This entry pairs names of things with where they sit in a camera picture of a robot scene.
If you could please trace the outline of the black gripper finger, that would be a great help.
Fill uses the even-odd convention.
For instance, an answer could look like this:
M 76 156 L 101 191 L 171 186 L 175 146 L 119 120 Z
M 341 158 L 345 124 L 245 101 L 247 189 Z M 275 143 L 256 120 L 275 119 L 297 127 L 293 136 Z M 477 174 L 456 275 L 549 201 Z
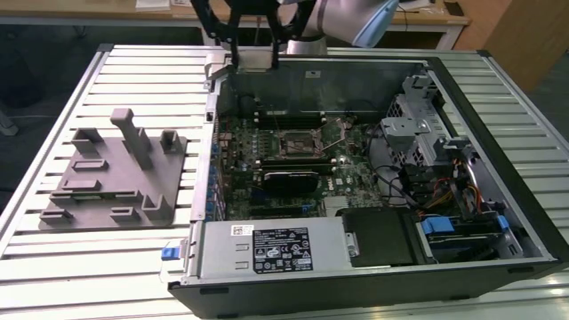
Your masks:
M 227 23 L 217 18 L 208 0 L 191 0 L 191 4 L 208 37 L 217 39 L 228 46 L 231 62 L 235 67 L 239 67 L 237 30 L 243 15 L 240 4 L 227 1 L 231 9 Z
M 296 5 L 296 11 L 287 25 L 281 24 L 279 18 L 279 8 L 281 6 Z M 272 34 L 272 57 L 271 67 L 279 68 L 279 53 L 285 50 L 289 40 L 299 40 L 304 34 L 304 29 L 312 15 L 311 1 L 275 1 L 268 6 L 265 18 Z

